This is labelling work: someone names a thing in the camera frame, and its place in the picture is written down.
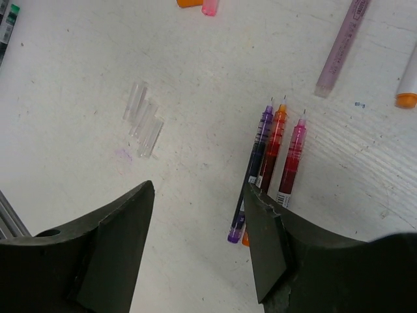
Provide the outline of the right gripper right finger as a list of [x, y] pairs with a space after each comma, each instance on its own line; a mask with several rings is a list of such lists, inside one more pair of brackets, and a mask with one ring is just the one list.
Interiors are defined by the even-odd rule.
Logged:
[[415, 312], [416, 234], [351, 239], [244, 189], [258, 302], [265, 312]]

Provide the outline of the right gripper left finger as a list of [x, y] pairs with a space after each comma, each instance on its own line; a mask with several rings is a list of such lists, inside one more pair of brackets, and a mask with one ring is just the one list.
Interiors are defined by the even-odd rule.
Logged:
[[154, 186], [36, 236], [1, 240], [2, 312], [129, 312]]

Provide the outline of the purple highlighter pen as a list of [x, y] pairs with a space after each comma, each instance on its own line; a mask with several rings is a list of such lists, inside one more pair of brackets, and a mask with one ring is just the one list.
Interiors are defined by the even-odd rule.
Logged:
[[264, 112], [262, 113], [257, 127], [257, 133], [252, 146], [248, 166], [246, 168], [244, 182], [240, 190], [237, 206], [231, 222], [231, 228], [227, 236], [227, 240], [230, 243], [236, 244], [240, 241], [242, 229], [245, 223], [244, 187], [249, 183], [256, 182], [259, 173], [259, 168], [261, 166], [263, 155], [265, 152], [266, 142], [268, 140], [273, 117], [274, 98], [271, 98], [270, 103], [266, 106]]

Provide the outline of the orange red pen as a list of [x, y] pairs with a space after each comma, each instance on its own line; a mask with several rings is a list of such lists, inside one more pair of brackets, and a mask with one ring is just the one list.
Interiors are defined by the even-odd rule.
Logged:
[[286, 97], [284, 97], [283, 102], [279, 105], [278, 109], [274, 111], [274, 117], [268, 140], [266, 142], [262, 163], [259, 168], [256, 182], [254, 182], [265, 193], [268, 193], [269, 190], [275, 163], [281, 147], [283, 132], [285, 130], [285, 123], [287, 119], [285, 101]]

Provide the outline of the red highlighter pen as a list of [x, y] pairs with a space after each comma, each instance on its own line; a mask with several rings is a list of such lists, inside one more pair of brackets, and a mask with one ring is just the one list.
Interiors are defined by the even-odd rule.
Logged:
[[276, 197], [278, 204], [286, 209], [289, 207], [291, 193], [298, 171], [298, 165], [301, 159], [306, 133], [306, 111], [304, 111], [303, 115], [300, 117], [293, 129], [291, 141], [285, 159], [283, 173], [281, 176], [280, 186]]

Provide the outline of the clear orange pen cap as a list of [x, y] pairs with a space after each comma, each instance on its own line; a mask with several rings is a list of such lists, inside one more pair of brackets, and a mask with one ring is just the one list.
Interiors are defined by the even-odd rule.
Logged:
[[154, 117], [157, 109], [158, 106], [155, 103], [144, 102], [139, 108], [136, 119], [129, 131], [129, 135], [139, 138], [141, 131], [145, 129], [148, 121]]

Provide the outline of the pink highlighter pen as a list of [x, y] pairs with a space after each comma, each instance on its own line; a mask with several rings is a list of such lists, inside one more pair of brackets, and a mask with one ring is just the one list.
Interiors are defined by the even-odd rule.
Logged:
[[326, 98], [333, 90], [362, 24], [370, 0], [353, 0], [317, 80], [315, 95]]

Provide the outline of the orange capped white marker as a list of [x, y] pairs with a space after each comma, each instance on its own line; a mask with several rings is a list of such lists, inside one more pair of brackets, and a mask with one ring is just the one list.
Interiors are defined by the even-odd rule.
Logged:
[[398, 108], [415, 108], [417, 103], [417, 47], [411, 53], [395, 95]]

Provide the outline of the green pen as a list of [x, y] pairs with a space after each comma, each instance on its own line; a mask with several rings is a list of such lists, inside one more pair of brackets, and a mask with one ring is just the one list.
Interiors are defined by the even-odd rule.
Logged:
[[5, 18], [5, 21], [1, 22], [1, 62], [0, 62], [0, 65], [2, 65], [3, 63], [3, 59], [6, 54], [8, 43], [12, 36], [12, 32], [16, 24], [16, 20], [17, 20], [19, 12], [20, 12], [20, 7], [15, 4], [11, 4], [10, 10]]

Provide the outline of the clear pink pen cap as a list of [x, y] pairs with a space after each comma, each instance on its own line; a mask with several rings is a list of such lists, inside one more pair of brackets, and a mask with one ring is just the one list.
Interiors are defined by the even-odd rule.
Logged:
[[219, 0], [203, 0], [201, 11], [206, 16], [215, 16]]

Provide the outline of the orange marker cap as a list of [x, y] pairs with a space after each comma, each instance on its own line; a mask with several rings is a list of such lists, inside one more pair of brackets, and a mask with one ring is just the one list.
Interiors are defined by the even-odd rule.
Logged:
[[203, 0], [177, 0], [177, 4], [180, 8], [202, 6]]

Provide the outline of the clear purple pen cap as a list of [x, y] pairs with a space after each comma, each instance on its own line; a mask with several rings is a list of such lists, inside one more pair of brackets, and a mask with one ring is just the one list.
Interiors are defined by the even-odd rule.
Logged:
[[164, 121], [160, 118], [154, 118], [150, 125], [143, 133], [143, 138], [140, 140], [140, 146], [137, 150], [139, 157], [149, 158], [152, 154], [156, 141], [160, 135]]

